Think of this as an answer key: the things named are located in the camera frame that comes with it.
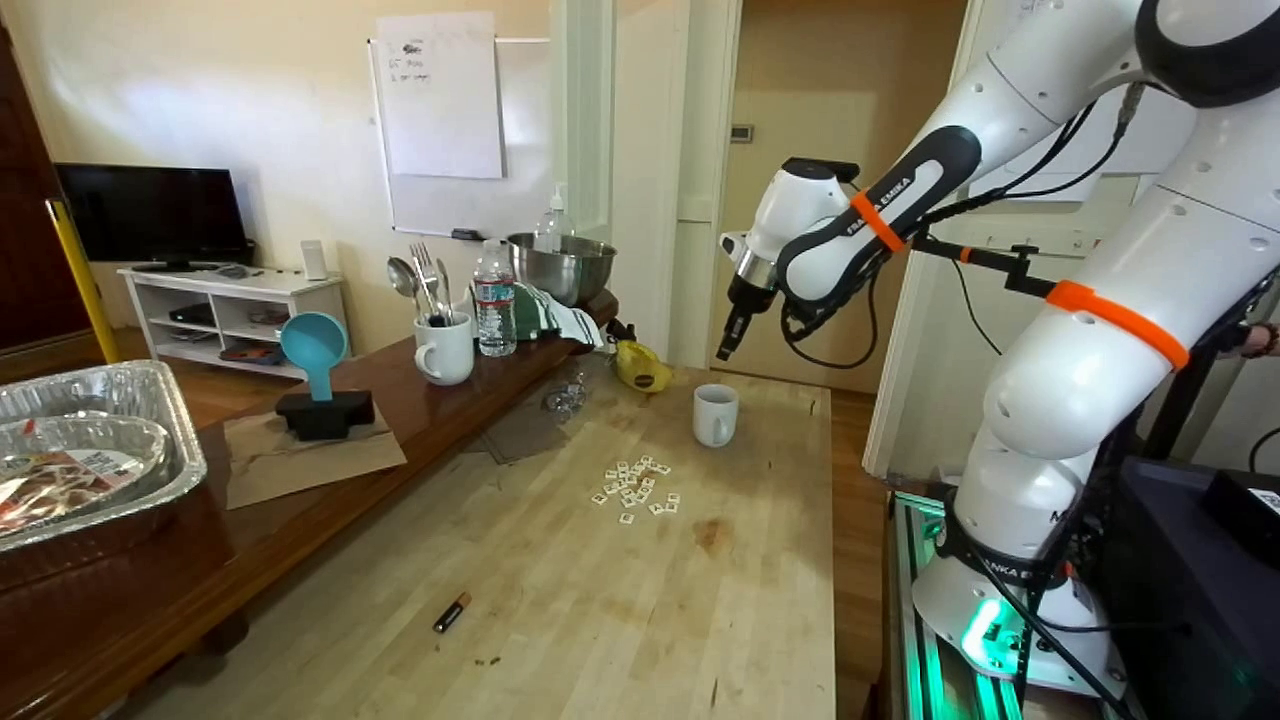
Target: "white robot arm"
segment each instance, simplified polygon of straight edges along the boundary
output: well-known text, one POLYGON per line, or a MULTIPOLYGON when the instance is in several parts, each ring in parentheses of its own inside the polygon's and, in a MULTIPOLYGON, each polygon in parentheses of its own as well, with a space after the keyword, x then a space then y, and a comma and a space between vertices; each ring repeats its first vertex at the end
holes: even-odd
MULTIPOLYGON (((949 557, 914 590, 924 626, 981 674, 1016 674, 1016 637, 976 628, 1005 584, 1045 572, 1099 439, 1190 359, 1190 347, 1280 266, 1280 0, 1060 0, 1045 5, 934 114, 864 197, 812 163, 783 163, 758 226, 731 246, 736 281, 722 357, 783 297, 793 341, 820 328, 935 222, 968 181, 1060 130, 1138 47, 1143 72, 1199 108, 1182 161, 1143 192, 1005 354, 949 510, 949 557)), ((1041 618, 1080 626, 1098 604, 1071 580, 1041 618)), ((1104 632, 1060 637, 1104 677, 1104 632)), ((1045 666, 1034 686, 1080 693, 1045 666)))

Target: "wooden countertop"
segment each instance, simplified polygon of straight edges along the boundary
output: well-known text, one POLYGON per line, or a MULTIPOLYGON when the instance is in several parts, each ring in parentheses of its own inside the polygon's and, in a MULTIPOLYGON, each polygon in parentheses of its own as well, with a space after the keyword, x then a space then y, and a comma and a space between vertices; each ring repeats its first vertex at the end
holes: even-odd
POLYGON ((137 714, 838 718, 827 394, 729 375, 740 437, 709 453, 695 381, 636 395, 593 363, 559 450, 457 456, 278 597, 218 677, 137 714), (648 504, 599 504, 636 461, 674 472, 648 504))
POLYGON ((0 618, 11 650, 28 658, 5 661, 17 674, 0 674, 0 718, 95 718, 120 703, 264 591, 370 530, 570 359, 570 345, 530 345, 518 357, 482 359, 460 389, 433 389, 414 369, 414 341, 360 357, 338 374, 338 389, 373 394, 407 466, 238 514, 222 510, 228 472, 222 430, 199 432, 207 485, 149 546, 28 597, 0 597, 17 618, 42 619, 33 604, 55 610, 44 613, 55 626, 35 628, 0 618))

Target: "blue object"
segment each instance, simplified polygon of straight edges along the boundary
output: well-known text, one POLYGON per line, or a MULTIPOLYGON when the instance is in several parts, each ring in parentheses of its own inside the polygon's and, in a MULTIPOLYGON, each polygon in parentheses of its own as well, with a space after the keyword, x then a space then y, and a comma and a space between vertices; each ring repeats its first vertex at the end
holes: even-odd
POLYGON ((330 312, 296 312, 279 328, 279 354, 290 363, 304 369, 314 402, 332 402, 332 369, 349 359, 349 328, 330 312))

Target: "bottle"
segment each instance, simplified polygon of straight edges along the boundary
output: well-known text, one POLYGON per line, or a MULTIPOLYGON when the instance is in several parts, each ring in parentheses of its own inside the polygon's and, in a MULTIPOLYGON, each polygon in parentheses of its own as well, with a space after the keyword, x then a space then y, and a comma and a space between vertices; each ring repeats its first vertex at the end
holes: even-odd
POLYGON ((548 203, 548 212, 545 212, 545 226, 542 226, 542 234, 537 234, 537 253, 559 253, 559 246, 566 246, 566 226, 570 226, 570 212, 566 212, 566 192, 559 192, 559 184, 555 184, 551 203, 548 203))
POLYGON ((518 275, 504 246, 488 246, 475 255, 472 319, 475 319, 482 357, 518 354, 518 275))

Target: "floor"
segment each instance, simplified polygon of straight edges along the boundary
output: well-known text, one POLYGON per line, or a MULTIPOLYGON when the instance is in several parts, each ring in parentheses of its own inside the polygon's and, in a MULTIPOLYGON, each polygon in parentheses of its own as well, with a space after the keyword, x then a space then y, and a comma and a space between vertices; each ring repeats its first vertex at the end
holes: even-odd
MULTIPOLYGON (((124 357, 145 357, 137 333, 120 333, 124 357)), ((91 337, 47 341, 0 354, 0 386, 95 363, 91 337)), ((290 381, 246 375, 199 363, 172 363, 195 430, 218 426, 290 381)), ((872 426, 872 395, 832 395, 832 530, 838 530, 838 703, 864 718, 867 689, 881 677, 881 557, 885 557, 885 485, 864 475, 860 453, 872 426)))

